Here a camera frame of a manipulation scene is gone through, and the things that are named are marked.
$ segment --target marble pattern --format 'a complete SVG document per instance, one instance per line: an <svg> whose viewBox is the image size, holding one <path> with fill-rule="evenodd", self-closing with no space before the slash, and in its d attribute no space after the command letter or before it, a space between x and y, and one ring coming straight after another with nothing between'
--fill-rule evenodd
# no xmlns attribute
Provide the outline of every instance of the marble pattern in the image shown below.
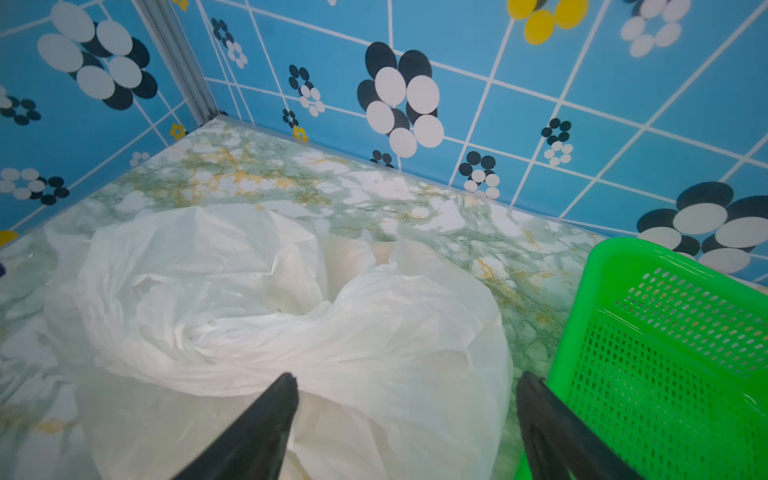
<svg viewBox="0 0 768 480"><path fill-rule="evenodd" d="M515 364L548 374L594 234L216 119L51 220L48 235L91 235L159 210L259 204L319 232L419 240L471 272L502 312ZM42 317L56 253L43 230L0 251L0 477L97 478L72 388ZM494 478L523 453L514 396Z"/></svg>

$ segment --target wall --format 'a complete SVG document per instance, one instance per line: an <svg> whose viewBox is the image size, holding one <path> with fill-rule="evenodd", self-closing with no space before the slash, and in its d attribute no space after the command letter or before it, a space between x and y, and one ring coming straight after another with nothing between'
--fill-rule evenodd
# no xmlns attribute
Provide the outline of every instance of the wall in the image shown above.
<svg viewBox="0 0 768 480"><path fill-rule="evenodd" d="M0 245L194 120L131 2L0 4Z"/></svg>
<svg viewBox="0 0 768 480"><path fill-rule="evenodd" d="M536 3L174 0L232 117L766 284L766 3Z"/></svg>

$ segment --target green marble surface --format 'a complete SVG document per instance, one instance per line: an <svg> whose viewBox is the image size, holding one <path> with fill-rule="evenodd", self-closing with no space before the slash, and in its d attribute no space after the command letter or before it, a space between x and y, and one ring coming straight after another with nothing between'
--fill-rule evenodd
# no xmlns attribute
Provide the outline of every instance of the green marble surface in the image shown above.
<svg viewBox="0 0 768 480"><path fill-rule="evenodd" d="M0 250L0 478L98 478L42 317L56 267L46 235L89 236L159 210L251 202L367 240L419 240L479 278L502 312L515 364L546 377L592 233L470 194L216 119ZM514 395L494 478L523 452Z"/></svg>

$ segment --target white plastic bag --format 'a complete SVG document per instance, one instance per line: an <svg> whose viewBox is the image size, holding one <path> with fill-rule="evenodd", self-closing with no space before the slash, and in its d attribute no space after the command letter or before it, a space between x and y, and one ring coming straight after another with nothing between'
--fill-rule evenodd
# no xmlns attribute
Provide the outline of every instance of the white plastic bag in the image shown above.
<svg viewBox="0 0 768 480"><path fill-rule="evenodd" d="M173 476L282 372L300 407L281 478L490 476L501 314L426 245L318 238L254 205L67 243L45 313L105 478Z"/></svg>

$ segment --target blue tiled wall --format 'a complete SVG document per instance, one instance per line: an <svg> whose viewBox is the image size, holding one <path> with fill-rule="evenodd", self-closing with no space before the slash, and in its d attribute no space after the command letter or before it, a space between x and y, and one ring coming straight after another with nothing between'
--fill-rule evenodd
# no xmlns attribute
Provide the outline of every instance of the blue tiled wall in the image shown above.
<svg viewBox="0 0 768 480"><path fill-rule="evenodd" d="M102 43L121 55L99 50ZM9 231L24 233L197 127L127 0L0 2L0 52L0 243ZM52 67L44 55L68 71ZM116 59L128 73L110 69ZM89 65L100 65L101 83L81 73ZM112 86L134 85L131 73L143 75L133 91ZM86 93L104 96L94 88L114 92L102 101Z"/></svg>
<svg viewBox="0 0 768 480"><path fill-rule="evenodd" d="M410 174L609 236L639 235L768 284L765 2L547 0L532 12L536 2L518 0L173 1L232 117L365 161L389 154ZM397 59L411 50L429 59L443 129L436 146L419 139L418 115L394 125L416 136L413 155L406 132L373 130L372 99L360 101L358 87L374 79L366 68L374 42ZM402 62L389 66L403 72ZM299 68L316 89L305 100ZM383 94L397 83L382 77ZM408 90L389 107L406 112L412 94L426 93ZM542 135L564 130L543 131L554 118L570 128L550 146ZM485 169L492 181L462 174L484 170L461 167L473 151L494 158ZM691 196L694 208L683 211L689 204L678 200ZM731 206L754 196L746 213ZM639 219L659 209L680 215L640 232ZM735 227L746 230L728 240Z"/></svg>

